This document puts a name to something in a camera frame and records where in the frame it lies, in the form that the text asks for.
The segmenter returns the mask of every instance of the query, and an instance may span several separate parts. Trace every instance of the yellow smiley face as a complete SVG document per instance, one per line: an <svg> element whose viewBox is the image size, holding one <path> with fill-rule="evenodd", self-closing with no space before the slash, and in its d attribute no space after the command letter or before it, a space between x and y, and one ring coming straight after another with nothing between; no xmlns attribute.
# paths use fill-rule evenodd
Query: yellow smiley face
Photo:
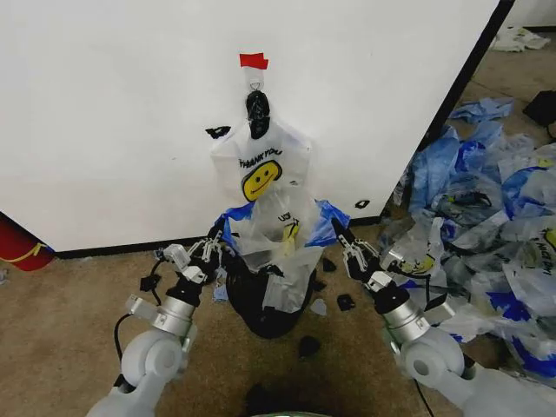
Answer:
<svg viewBox="0 0 556 417"><path fill-rule="evenodd" d="M272 183L281 176L281 166L276 161L267 161L253 169L243 178L243 195L248 201L254 202Z"/></svg>

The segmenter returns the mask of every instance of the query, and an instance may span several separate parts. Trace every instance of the red tape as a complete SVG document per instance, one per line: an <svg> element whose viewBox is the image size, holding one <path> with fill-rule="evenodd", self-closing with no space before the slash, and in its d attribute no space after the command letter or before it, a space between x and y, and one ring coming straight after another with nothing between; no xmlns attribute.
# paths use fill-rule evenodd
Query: red tape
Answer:
<svg viewBox="0 0 556 417"><path fill-rule="evenodd" d="M240 65L265 70L268 67L268 59L264 58L262 52L258 54L240 54Z"/></svg>

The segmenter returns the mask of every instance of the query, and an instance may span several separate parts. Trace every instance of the red object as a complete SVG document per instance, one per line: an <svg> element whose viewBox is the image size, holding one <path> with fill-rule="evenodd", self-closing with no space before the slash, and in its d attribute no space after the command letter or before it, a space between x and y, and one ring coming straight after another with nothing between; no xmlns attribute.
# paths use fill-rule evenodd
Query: red object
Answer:
<svg viewBox="0 0 556 417"><path fill-rule="evenodd" d="M240 54L240 65L265 70L268 67L268 59L264 58L262 52L258 54Z"/></svg>
<svg viewBox="0 0 556 417"><path fill-rule="evenodd" d="M23 271L34 271L52 261L54 253L24 228L0 215L0 260Z"/></svg>

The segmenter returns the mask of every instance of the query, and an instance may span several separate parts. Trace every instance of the brown carpet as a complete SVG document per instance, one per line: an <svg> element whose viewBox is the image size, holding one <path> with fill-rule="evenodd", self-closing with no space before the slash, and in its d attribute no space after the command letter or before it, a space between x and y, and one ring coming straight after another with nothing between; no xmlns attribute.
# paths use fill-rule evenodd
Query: brown carpet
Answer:
<svg viewBox="0 0 556 417"><path fill-rule="evenodd" d="M515 110L504 120L506 131L526 132L541 144L547 140L544 129L520 112L539 90L556 87L554 74L554 41L540 51L489 52L462 99L516 96ZM472 129L455 125L467 133ZM377 232L377 227L355 230L368 239ZM337 246L327 254L341 266ZM33 273L6 266L10 283L0 287L0 415L85 415L118 375L112 328L152 264L152 254L139 253L56 260ZM163 294L174 275L167 266L161 271ZM189 369L182 381L167 387L158 415L236 417L243 413L248 390L261 383L291 407L335 416L425 417L413 383L400 374L381 341L381 320L361 286L343 268L334 274L319 271L319 279L328 285L318 295L327 303L328 316L306 311L292 332L274 341L251 334L228 303L212 302L207 288L195 313L199 335ZM354 310L338 309L335 299L343 293L354 298ZM128 319L122 343L146 328ZM315 357L299 361L297 344L304 335L322 346ZM486 338L473 341L467 352L487 366L496 365L500 356ZM437 393L423 391L437 417L460 415Z"/></svg>

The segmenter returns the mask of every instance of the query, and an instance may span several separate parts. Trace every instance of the white wall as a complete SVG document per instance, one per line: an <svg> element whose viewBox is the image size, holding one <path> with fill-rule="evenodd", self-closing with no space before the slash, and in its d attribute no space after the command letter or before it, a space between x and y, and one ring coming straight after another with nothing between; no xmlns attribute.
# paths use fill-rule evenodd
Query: white wall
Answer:
<svg viewBox="0 0 556 417"><path fill-rule="evenodd" d="M315 195L378 215L497 3L0 0L0 209L56 250L204 235L234 204L204 129L262 51Z"/></svg>
<svg viewBox="0 0 556 417"><path fill-rule="evenodd" d="M515 0L505 26L556 26L556 0Z"/></svg>

